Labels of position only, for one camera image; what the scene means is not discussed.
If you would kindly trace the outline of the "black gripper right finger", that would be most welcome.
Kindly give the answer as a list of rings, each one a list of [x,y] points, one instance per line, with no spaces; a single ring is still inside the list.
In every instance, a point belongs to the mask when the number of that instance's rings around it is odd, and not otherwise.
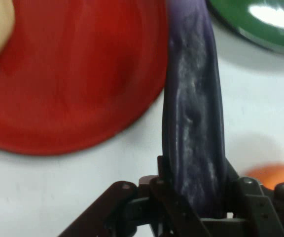
[[[274,189],[239,176],[227,163],[226,210],[232,219],[218,223],[220,237],[284,237],[284,182]]]

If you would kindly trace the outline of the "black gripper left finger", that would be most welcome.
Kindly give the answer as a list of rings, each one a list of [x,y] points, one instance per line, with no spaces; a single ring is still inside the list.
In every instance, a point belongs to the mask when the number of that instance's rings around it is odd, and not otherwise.
[[[113,183],[61,234],[62,237],[132,237],[149,225],[155,237],[207,237],[209,231],[169,183],[168,159],[157,158],[158,175],[139,184]]]

